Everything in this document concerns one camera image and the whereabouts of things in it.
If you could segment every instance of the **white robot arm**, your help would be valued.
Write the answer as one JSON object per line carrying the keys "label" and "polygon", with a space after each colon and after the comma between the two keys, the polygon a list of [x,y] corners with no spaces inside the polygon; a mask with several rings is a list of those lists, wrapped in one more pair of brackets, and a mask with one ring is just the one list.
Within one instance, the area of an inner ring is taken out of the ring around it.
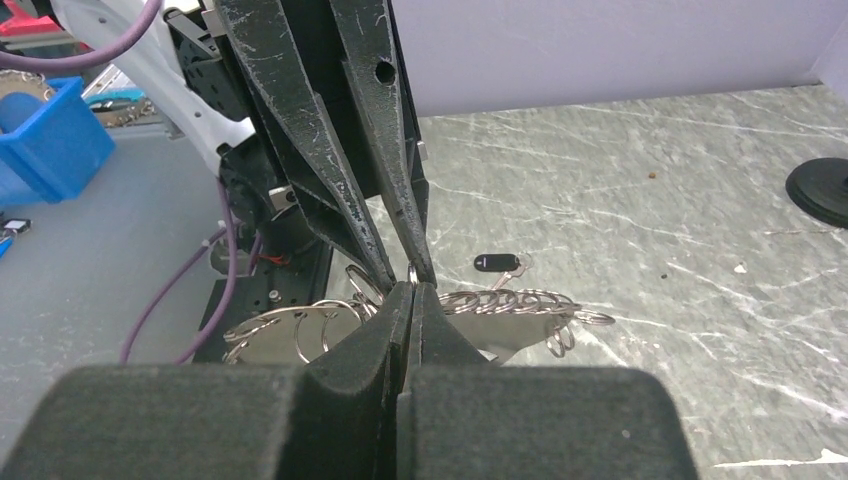
{"label": "white robot arm", "polygon": [[[114,43],[130,28],[145,1],[51,0],[62,27],[95,49]],[[113,63],[185,133],[215,175],[218,147],[236,146],[253,135],[249,118],[229,120],[186,87],[161,11],[141,40]]]}

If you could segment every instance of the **white wall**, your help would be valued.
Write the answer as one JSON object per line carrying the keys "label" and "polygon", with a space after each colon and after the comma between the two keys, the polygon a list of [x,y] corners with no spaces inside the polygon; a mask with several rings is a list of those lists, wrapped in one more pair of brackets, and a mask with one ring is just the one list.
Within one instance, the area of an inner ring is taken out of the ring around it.
{"label": "white wall", "polygon": [[846,0],[393,4],[422,116],[813,83],[848,16]]}

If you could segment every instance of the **table surface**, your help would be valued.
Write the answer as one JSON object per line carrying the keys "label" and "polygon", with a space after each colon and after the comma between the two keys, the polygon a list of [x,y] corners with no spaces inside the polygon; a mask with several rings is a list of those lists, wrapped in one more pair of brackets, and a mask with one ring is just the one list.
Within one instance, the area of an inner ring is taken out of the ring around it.
{"label": "table surface", "polygon": [[[804,160],[848,156],[846,118],[825,87],[801,87],[422,119],[439,290],[493,283],[471,265],[480,253],[528,252],[534,267],[511,285],[618,323],[577,327],[563,359],[539,344],[509,363],[651,372],[704,478],[845,478],[848,237],[783,184]],[[78,200],[8,212],[34,228],[2,260],[0,455],[58,376],[117,360],[158,286],[217,228],[191,146],[139,128]],[[387,249],[405,271],[396,238]],[[330,298],[350,294],[344,263]],[[215,278],[207,263],[177,286],[134,361],[189,343]]]}

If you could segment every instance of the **key fob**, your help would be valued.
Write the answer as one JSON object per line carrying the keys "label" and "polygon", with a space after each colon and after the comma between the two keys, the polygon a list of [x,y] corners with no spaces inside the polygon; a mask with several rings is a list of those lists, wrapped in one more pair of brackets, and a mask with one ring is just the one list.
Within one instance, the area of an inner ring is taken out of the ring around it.
{"label": "key fob", "polygon": [[474,259],[474,268],[479,272],[513,272],[521,266],[521,260],[511,253],[484,253]]}

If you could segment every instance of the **black round base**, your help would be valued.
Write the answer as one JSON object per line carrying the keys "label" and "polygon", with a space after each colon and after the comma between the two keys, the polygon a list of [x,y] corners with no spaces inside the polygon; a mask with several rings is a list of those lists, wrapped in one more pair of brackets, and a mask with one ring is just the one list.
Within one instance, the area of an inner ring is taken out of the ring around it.
{"label": "black round base", "polygon": [[848,228],[848,160],[817,158],[802,163],[786,179],[786,193],[811,217]]}

